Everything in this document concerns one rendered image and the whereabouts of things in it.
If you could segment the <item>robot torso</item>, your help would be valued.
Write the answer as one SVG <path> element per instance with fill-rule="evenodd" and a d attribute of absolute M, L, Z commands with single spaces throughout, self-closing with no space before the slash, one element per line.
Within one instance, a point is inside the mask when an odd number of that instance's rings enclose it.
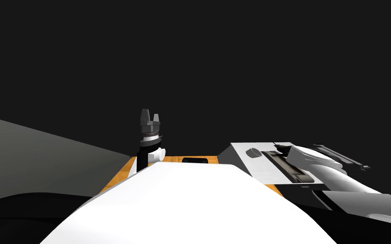
<path fill-rule="evenodd" d="M 336 244 L 230 164 L 158 162 L 91 198 L 41 244 Z"/>

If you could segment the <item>grey box appliance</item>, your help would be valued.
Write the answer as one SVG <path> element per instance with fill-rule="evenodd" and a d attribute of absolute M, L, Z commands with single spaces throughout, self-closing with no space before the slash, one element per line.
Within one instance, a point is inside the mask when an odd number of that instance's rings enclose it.
<path fill-rule="evenodd" d="M 256 148 L 263 156 L 250 158 Z M 217 156 L 220 164 L 234 165 L 265 185 L 322 185 L 332 191 L 374 192 L 353 179 L 336 155 L 285 143 L 231 143 Z"/>

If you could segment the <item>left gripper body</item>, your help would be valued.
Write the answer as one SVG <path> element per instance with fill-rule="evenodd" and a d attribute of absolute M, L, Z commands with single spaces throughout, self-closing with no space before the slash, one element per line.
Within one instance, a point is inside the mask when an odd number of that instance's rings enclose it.
<path fill-rule="evenodd" d="M 141 122 L 142 136 L 157 136 L 160 131 L 160 122 Z"/>

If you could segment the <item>orange wooden table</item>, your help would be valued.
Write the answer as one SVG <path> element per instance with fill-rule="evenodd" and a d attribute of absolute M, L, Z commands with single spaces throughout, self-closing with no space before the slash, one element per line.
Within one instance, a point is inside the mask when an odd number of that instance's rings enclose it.
<path fill-rule="evenodd" d="M 218 164 L 217 156 L 165 156 L 164 161 L 169 162 L 182 162 L 183 158 L 206 158 L 210 164 Z M 100 191 L 100 193 L 106 191 L 112 186 L 128 178 L 131 167 L 135 164 L 135 157 L 131 157 L 126 164 L 118 171 L 118 173 L 108 182 L 108 184 Z"/>

